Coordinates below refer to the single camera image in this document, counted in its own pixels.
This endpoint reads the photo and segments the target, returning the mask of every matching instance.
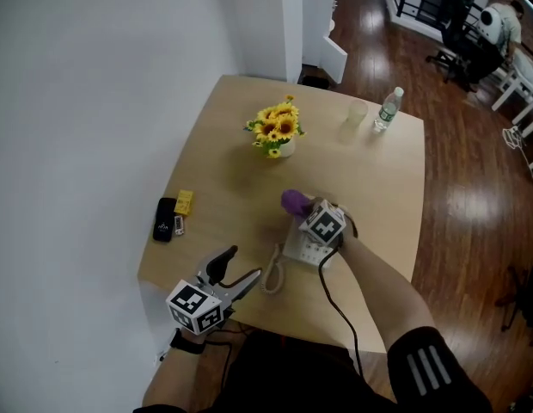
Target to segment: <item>white vase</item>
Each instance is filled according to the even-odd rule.
[[[295,137],[280,146],[280,157],[289,157],[295,151]]]

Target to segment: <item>yellow sticky note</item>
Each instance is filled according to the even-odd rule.
[[[187,216],[190,214],[190,205],[192,203],[193,192],[182,189],[177,197],[175,212]]]

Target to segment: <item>white stripe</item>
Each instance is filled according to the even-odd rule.
[[[452,382],[452,380],[450,379],[450,375],[448,374],[448,372],[446,372],[446,367],[444,367],[444,364],[440,360],[440,357],[438,356],[438,352],[435,349],[435,347],[429,346],[429,352],[431,352],[431,356],[433,360],[435,361],[435,364],[437,365],[438,371],[442,375],[442,379],[444,380],[444,382],[446,384],[449,384],[450,382]]]
[[[435,373],[432,370],[431,363],[427,359],[425,350],[423,350],[422,348],[418,350],[418,355],[421,358],[421,364],[423,364],[423,368],[425,369],[425,372],[427,373],[427,377],[431,381],[432,388],[434,390],[437,390],[440,387],[440,385],[438,384],[437,377],[435,376]]]
[[[425,388],[425,384],[423,384],[423,379],[421,378],[420,371],[415,365],[414,357],[410,354],[407,356],[407,363],[410,366],[410,370],[412,371],[412,375],[414,376],[415,384],[418,386],[420,395],[425,396],[427,394],[427,389]]]

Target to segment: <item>white cabinet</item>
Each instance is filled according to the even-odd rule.
[[[303,0],[303,63],[321,67],[340,83],[346,52],[329,39],[335,0]]]

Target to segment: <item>wooden floor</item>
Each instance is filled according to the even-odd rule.
[[[500,333],[502,312],[494,307],[512,289],[507,265],[533,262],[533,183],[521,154],[501,138],[524,105],[512,97],[494,113],[494,82],[483,82],[476,95],[444,84],[442,71],[425,62],[437,43],[391,24],[383,0],[339,0],[334,20],[331,37],[349,53],[335,90],[382,102],[401,86],[402,110],[425,122],[425,204],[413,284],[494,411],[505,411],[533,381],[524,320]],[[225,353],[211,351],[215,356],[202,360],[196,410],[217,396]],[[361,356],[368,383],[392,398],[385,355]]]

